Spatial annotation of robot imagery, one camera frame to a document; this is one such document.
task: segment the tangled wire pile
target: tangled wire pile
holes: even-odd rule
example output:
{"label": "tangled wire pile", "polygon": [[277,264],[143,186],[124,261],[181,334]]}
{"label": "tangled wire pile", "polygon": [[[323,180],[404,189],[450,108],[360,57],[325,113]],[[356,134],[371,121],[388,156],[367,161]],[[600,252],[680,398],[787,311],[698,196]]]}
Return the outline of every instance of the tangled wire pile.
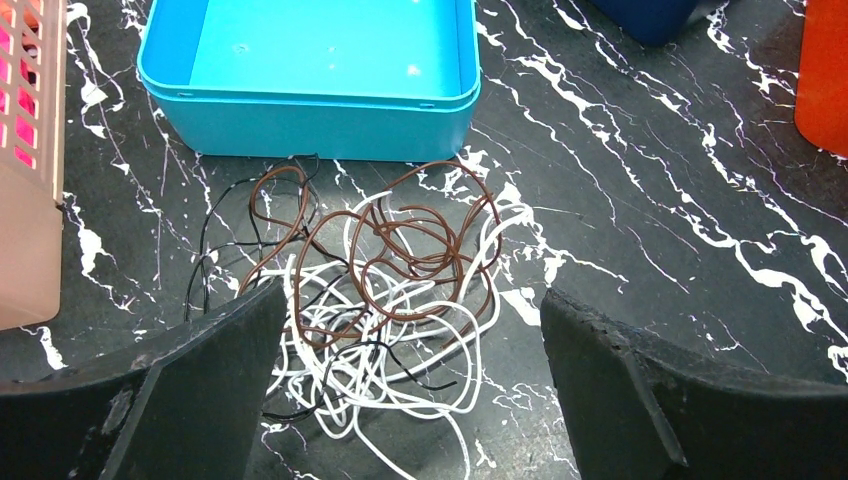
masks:
{"label": "tangled wire pile", "polygon": [[[480,191],[456,230],[434,208],[408,205],[395,209],[391,204],[394,189],[434,167],[460,169]],[[289,221],[263,215],[257,209],[263,187],[284,174],[296,176],[294,183],[299,186],[299,209]],[[317,196],[309,185],[310,179],[299,167],[287,165],[272,168],[258,180],[243,181],[256,181],[249,212],[257,240],[224,245],[255,245],[260,249],[260,260],[240,282],[239,295],[252,285],[282,278],[288,298],[288,316],[280,343],[281,365],[274,369],[267,393],[270,396],[285,391],[303,409],[289,415],[263,415],[283,423],[314,415],[327,436],[342,439],[355,434],[404,478],[413,477],[362,432],[361,413],[365,409],[397,410],[419,419],[443,418],[457,436],[467,478],[468,448],[453,415],[468,413],[476,404],[482,383],[480,337],[494,326],[500,314],[493,270],[497,268],[502,233],[526,220],[528,207],[497,205],[471,169],[454,161],[434,162],[410,170],[350,210],[318,215],[320,219],[310,226],[318,210],[316,206],[307,217],[308,206]],[[503,220],[502,214],[509,218]],[[207,216],[201,239],[208,219]],[[263,241],[255,219],[281,226],[286,233],[279,241]],[[333,224],[342,233],[342,252],[338,254],[331,253],[318,239]],[[472,234],[478,225],[479,233]],[[463,247],[475,237],[476,251],[463,253]],[[300,252],[289,253],[283,268],[269,268],[269,262],[296,240],[303,241]],[[378,253],[365,254],[373,251],[375,243]],[[274,248],[262,256],[263,246]],[[221,247],[208,250],[195,267],[195,273],[199,269],[203,275],[204,311],[209,303],[205,259]],[[310,249],[320,254],[324,263],[307,266]],[[472,312],[467,304],[473,284],[481,285],[485,292],[478,302],[480,306]],[[418,352],[419,363],[411,368],[404,366],[394,349],[428,339],[440,340],[441,348],[429,350],[427,357]],[[419,379],[453,357],[465,362],[461,372],[464,380],[453,401],[437,401],[432,395],[422,398],[396,388],[408,380],[431,392],[456,386],[458,382],[453,381],[434,387]]]}

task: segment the brown cord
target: brown cord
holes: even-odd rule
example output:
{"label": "brown cord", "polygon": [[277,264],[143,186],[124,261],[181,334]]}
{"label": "brown cord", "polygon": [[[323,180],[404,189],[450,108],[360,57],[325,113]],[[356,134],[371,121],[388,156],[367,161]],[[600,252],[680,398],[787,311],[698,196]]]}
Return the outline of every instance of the brown cord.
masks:
{"label": "brown cord", "polygon": [[[487,294],[482,306],[475,313],[475,316],[482,316],[493,301],[492,277],[489,273],[489,270],[495,265],[498,257],[500,256],[502,237],[500,234],[498,234],[495,247],[495,254],[492,259],[487,264],[480,265],[480,267],[478,267],[478,269],[474,272],[465,271],[466,264],[470,264],[473,259],[472,257],[461,253],[460,249],[474,221],[477,219],[480,213],[486,209],[487,206],[489,207],[490,212],[494,217],[495,227],[497,227],[497,225],[501,223],[501,219],[498,214],[494,198],[492,197],[492,193],[486,188],[486,185],[483,183],[483,181],[480,180],[471,169],[462,165],[459,162],[442,161],[428,163],[426,165],[422,165],[410,170],[405,175],[386,185],[383,191],[393,190],[398,185],[407,181],[414,175],[423,172],[424,170],[427,170],[429,168],[439,166],[459,168],[471,177],[471,179],[474,181],[474,183],[477,184],[480,191],[482,192],[482,195],[471,204],[458,231],[454,231],[449,225],[448,221],[438,211],[425,205],[409,205],[401,207],[396,211],[408,214],[409,218],[406,218],[404,220],[391,220],[386,213],[382,197],[377,199],[375,202],[366,205],[361,213],[353,213],[349,211],[337,211],[330,213],[327,216],[321,218],[318,223],[312,228],[311,231],[308,231],[305,227],[302,226],[303,219],[306,214],[306,208],[309,204],[309,189],[306,188],[305,185],[305,182],[307,180],[303,170],[293,165],[279,167],[274,170],[271,170],[270,172],[265,174],[261,179],[259,179],[259,181],[256,183],[256,186],[253,188],[253,193],[250,197],[249,208],[251,213],[256,216],[256,218],[259,218],[275,225],[286,227],[288,229],[288,232],[282,238],[280,243],[274,248],[274,250],[268,256],[259,261],[253,268],[250,269],[247,275],[245,275],[244,279],[241,282],[241,286],[239,287],[238,294],[241,295],[242,293],[244,293],[248,285],[256,280],[254,276],[257,275],[257,273],[260,272],[261,269],[268,264],[268,262],[270,262],[274,257],[276,257],[283,250],[283,248],[285,248],[285,246],[292,240],[292,238],[294,238],[298,233],[300,233],[303,234],[304,237],[306,237],[306,241],[304,242],[304,245],[300,250],[300,254],[297,256],[296,264],[292,272],[295,281],[293,282],[294,311],[291,314],[294,315],[294,318],[296,319],[295,326],[297,334],[300,335],[308,345],[312,346],[315,349],[327,348],[341,339],[360,338],[361,334],[355,332],[351,333],[351,330],[353,330],[353,328],[366,315],[369,315],[373,312],[379,312],[380,314],[385,316],[385,319],[379,325],[375,326],[370,333],[376,332],[377,330],[383,328],[390,321],[426,321],[428,320],[429,316],[441,315],[448,310],[448,307],[435,307],[424,312],[400,314],[397,312],[397,309],[384,309],[381,305],[377,303],[377,301],[375,301],[369,295],[368,290],[366,288],[367,282],[365,279],[367,278],[368,269],[372,266],[386,267],[391,271],[395,272],[395,274],[397,274],[399,277],[404,278],[406,280],[432,280],[436,283],[436,285],[440,286],[453,285],[453,290],[448,296],[448,301],[450,302],[456,302],[458,300],[459,288],[466,275],[480,274],[483,277],[483,280],[486,282]],[[258,200],[258,196],[262,190],[262,187],[274,177],[285,173],[294,173],[295,175],[297,175],[298,181],[301,184],[300,194],[302,195],[302,197],[300,202],[300,209],[298,210],[297,214],[295,215],[295,218],[292,220],[291,223],[273,217],[261,215],[256,209],[256,202]],[[318,242],[317,236],[325,225],[327,225],[334,219],[342,217],[351,218],[355,222],[355,228],[353,231],[353,237],[350,247],[350,257],[346,259],[346,261],[348,264],[348,275],[350,277],[351,284],[356,289],[361,299],[365,302],[367,308],[360,310],[360,312],[350,322],[347,322],[343,328],[336,331],[303,325],[301,322],[300,315],[301,301],[299,279],[301,278],[303,263],[306,258],[306,254],[308,253],[309,248],[312,247],[325,256],[341,260],[341,257],[330,254],[327,249],[325,249],[324,246]],[[378,237],[378,239],[382,242],[383,245],[380,253],[374,256],[373,258],[365,261],[362,266],[361,272],[357,274],[357,269],[350,268],[350,266],[353,265],[356,260],[355,256],[357,252],[357,245],[360,241],[365,227],[368,227],[369,231],[375,237]],[[444,250],[439,253],[431,253],[425,256],[413,255],[412,252],[409,252],[406,247],[402,245],[402,243],[398,243],[396,241],[396,232],[401,229],[412,230],[414,232],[422,234],[426,238],[429,238],[435,241],[437,244],[442,245],[444,247]],[[465,326],[463,326],[462,329],[460,329],[460,333],[462,335],[465,335],[470,331],[470,329],[471,323],[469,322]],[[315,334],[319,334],[326,338],[327,341],[312,340],[309,337],[305,336],[304,332],[312,332]],[[456,341],[456,339],[452,339],[451,341],[447,342],[445,345],[443,345],[443,348],[450,345],[450,343],[452,343],[453,341]]]}

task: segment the marble table top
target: marble table top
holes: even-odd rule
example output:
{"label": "marble table top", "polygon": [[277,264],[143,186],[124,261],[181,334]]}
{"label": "marble table top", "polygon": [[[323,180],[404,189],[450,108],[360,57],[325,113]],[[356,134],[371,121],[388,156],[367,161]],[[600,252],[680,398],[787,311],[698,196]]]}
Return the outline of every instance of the marble table top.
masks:
{"label": "marble table top", "polygon": [[[272,163],[180,142],[136,70],[149,8],[69,6],[62,310],[0,334],[3,379],[179,323],[210,202]],[[551,285],[722,361],[848,381],[848,162],[793,125],[802,1],[735,1],[661,49],[585,0],[479,0],[477,13],[484,93],[461,157],[534,218],[507,235],[485,384],[458,417],[474,478],[579,478],[538,327]],[[408,168],[327,160],[314,185],[338,209]],[[464,212],[450,178],[400,194]],[[222,205],[210,243],[250,231],[247,196]],[[213,303],[232,298],[245,255],[222,253]],[[446,423],[399,417],[366,427],[389,457],[420,478],[461,477]],[[260,426],[246,478],[390,477],[360,442],[306,421]]]}

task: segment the blue plastic container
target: blue plastic container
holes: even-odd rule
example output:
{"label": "blue plastic container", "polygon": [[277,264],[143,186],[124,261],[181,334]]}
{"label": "blue plastic container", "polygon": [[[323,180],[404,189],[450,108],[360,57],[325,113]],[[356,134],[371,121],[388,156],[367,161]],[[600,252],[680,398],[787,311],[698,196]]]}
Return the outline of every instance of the blue plastic container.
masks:
{"label": "blue plastic container", "polygon": [[144,86],[207,155],[426,162],[480,96],[473,0],[155,0]]}
{"label": "blue plastic container", "polygon": [[725,0],[589,0],[628,35],[649,47],[670,42],[681,30]]}

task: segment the perforated basket side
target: perforated basket side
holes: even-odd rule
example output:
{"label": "perforated basket side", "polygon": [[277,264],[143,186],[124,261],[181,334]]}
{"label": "perforated basket side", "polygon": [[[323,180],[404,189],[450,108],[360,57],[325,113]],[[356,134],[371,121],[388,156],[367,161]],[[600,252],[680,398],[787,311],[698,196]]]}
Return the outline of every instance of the perforated basket side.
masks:
{"label": "perforated basket side", "polygon": [[66,8],[0,0],[0,329],[59,308]]}

